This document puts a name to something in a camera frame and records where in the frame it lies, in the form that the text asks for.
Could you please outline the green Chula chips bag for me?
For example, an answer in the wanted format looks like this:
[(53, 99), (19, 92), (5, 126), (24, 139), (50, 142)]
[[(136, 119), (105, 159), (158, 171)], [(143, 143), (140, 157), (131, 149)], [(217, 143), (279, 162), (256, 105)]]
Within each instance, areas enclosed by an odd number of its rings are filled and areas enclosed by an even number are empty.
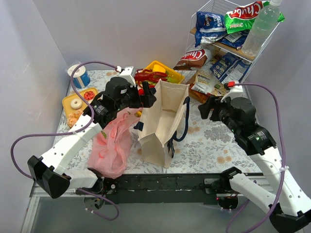
[[(260, 10), (269, 4), (269, 1), (255, 1), (245, 6), (239, 6), (229, 11), (224, 16), (226, 31), (228, 34), (244, 30), (251, 30)], [(277, 22), (283, 22), (285, 16), (280, 12)]]

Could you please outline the blue Doritos chips bag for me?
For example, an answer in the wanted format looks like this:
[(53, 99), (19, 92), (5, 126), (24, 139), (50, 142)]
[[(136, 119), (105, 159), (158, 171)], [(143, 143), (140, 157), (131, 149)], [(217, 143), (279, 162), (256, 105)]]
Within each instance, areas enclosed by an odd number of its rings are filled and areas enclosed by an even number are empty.
[(224, 16), (212, 12), (196, 12), (195, 46), (212, 44), (227, 35)]

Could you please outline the clear drink bottle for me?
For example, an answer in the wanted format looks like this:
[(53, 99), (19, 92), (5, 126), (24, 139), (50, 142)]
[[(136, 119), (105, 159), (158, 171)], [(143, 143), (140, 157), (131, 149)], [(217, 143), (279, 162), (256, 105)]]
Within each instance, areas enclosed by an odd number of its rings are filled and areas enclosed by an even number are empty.
[(244, 55), (255, 57), (258, 54), (261, 46), (277, 23), (281, 2), (282, 0), (271, 0), (267, 6), (260, 10), (242, 46)]

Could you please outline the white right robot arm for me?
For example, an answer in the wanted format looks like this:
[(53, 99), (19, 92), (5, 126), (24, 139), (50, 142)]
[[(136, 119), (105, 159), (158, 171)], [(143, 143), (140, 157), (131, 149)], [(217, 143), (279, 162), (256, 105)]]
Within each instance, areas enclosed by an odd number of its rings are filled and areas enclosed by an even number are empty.
[(201, 118), (221, 121), (234, 134), (237, 144), (260, 168), (273, 193), (251, 181), (236, 167), (224, 170), (210, 184), (214, 190), (243, 194), (262, 211), (279, 233), (295, 233), (311, 222), (311, 199), (302, 191), (282, 158), (270, 133), (256, 123), (256, 109), (244, 97), (211, 96), (198, 107)]

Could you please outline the beige canvas tote bag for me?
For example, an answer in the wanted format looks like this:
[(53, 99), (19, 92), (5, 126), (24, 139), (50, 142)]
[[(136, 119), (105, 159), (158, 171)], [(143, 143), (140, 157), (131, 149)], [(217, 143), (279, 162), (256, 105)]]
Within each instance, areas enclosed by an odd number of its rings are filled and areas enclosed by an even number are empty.
[(173, 142), (182, 141), (188, 132), (189, 86), (159, 81), (156, 101), (144, 108), (136, 125), (141, 145), (141, 159), (168, 168), (174, 156)]

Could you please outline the pink plastic bag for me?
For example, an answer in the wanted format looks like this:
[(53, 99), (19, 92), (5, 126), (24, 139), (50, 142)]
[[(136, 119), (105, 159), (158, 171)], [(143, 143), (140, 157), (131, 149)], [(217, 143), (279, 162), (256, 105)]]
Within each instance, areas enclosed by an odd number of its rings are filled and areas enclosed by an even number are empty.
[(116, 119), (93, 138), (88, 168), (112, 179), (124, 173), (131, 151), (130, 127), (138, 123), (140, 117), (136, 113), (141, 111), (141, 108), (121, 110)]

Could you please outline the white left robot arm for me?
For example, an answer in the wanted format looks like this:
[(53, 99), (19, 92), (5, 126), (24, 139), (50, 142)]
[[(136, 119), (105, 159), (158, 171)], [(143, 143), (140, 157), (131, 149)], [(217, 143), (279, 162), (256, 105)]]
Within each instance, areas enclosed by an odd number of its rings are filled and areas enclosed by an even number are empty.
[(53, 199), (68, 189), (93, 189), (99, 176), (89, 170), (67, 170), (67, 166), (83, 146), (100, 133), (117, 113), (125, 108), (150, 108), (156, 101), (154, 88), (142, 82), (143, 94), (125, 78), (113, 77), (105, 90), (98, 93), (87, 107), (69, 135), (61, 138), (39, 157), (32, 156), (27, 164), (32, 179)]

